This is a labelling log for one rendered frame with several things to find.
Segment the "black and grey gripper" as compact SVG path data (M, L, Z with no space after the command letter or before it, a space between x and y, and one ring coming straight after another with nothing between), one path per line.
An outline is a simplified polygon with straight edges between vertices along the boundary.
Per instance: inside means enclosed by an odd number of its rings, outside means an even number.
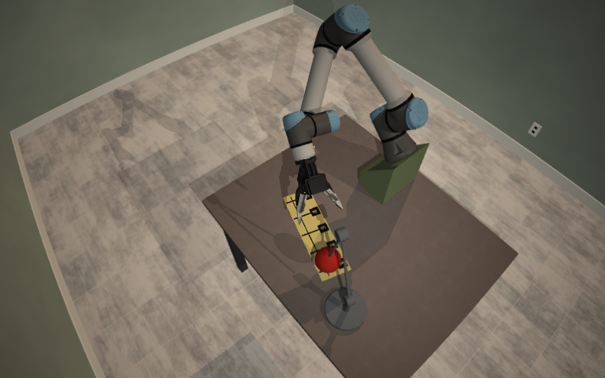
M295 192L295 204L297 211L298 223L301 223L302 212L306 208L306 195L315 195L322 192L324 195L328 195L335 204L343 209L340 200L338 200L336 193L332 190L329 182L327 182L325 173L318 173L315 161L317 160L316 155L301 161L296 161L296 165L302 164L304 171L303 178L300 179L299 186Z

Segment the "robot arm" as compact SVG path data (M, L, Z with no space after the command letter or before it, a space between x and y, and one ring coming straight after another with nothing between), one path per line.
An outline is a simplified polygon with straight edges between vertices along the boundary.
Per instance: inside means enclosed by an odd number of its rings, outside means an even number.
M311 138L340 128L338 113L334 110L321 112L321 106L332 59L336 58L341 46L353 53L387 102L387 105L370 113L383 144L385 161L404 159L418 149L416 142L406 131L425 125L429 114L428 106L422 98L415 98L411 91L405 90L370 38L371 31L368 27L368 14L354 4L341 7L321 24L314 42L314 58L301 109L283 117L294 161L315 155L315 145Z

